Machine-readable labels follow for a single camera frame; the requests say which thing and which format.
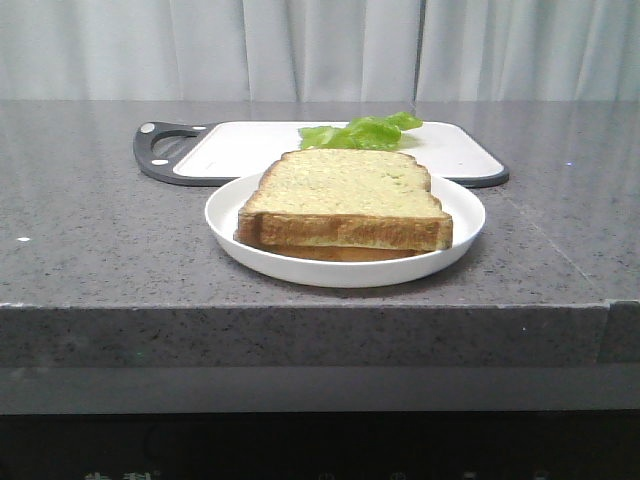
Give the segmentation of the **green lettuce leaf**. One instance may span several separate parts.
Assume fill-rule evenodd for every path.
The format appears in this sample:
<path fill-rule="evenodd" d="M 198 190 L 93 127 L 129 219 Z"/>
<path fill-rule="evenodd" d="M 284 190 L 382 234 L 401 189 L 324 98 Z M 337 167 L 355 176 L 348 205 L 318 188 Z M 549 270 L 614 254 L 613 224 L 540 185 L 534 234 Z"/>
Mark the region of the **green lettuce leaf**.
<path fill-rule="evenodd" d="M 354 118 L 344 127 L 322 125 L 298 130 L 301 149 L 395 150 L 404 131 L 423 125 L 423 120 L 408 112 L 386 117 Z"/>

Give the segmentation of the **pale grey curtain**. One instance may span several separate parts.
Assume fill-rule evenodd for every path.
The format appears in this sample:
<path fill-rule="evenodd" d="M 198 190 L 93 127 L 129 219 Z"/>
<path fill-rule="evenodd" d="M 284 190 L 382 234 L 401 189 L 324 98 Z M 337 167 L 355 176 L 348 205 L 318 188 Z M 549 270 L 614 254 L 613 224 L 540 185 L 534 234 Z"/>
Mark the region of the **pale grey curtain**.
<path fill-rule="evenodd" d="M 5 1 L 27 100 L 639 97 L 635 1 Z"/>

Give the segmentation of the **bread slice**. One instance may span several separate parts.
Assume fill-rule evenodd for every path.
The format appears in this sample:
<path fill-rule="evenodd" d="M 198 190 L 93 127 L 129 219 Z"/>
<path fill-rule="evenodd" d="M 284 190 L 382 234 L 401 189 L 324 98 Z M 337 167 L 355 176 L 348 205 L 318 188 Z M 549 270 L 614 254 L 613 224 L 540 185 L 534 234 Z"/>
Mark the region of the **bread slice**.
<path fill-rule="evenodd" d="M 408 154 L 310 149 L 287 152 L 264 172 L 236 231 L 267 245 L 432 252 L 451 247 L 453 219 Z"/>
<path fill-rule="evenodd" d="M 277 255 L 332 262 L 383 261 L 426 254 L 426 251 L 420 250 L 391 250 L 369 247 L 267 245 L 260 243 L 251 236 L 244 238 L 238 231 L 234 233 L 233 238 L 242 244 Z"/>

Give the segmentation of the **white cutting board black rim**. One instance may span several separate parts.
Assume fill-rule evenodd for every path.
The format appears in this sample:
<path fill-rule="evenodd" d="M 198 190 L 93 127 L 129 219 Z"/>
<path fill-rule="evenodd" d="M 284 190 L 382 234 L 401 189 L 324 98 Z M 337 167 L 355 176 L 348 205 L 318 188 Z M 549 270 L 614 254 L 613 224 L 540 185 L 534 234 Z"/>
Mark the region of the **white cutting board black rim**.
<path fill-rule="evenodd" d="M 180 125 L 147 122 L 133 140 L 140 170 L 156 180 L 182 186 L 222 186 L 266 170 L 285 152 L 299 148 L 299 130 L 343 127 L 334 121 L 230 121 Z M 467 188 L 504 184 L 509 170 L 457 125 L 425 122 L 404 132 L 399 150 L 433 175 Z"/>

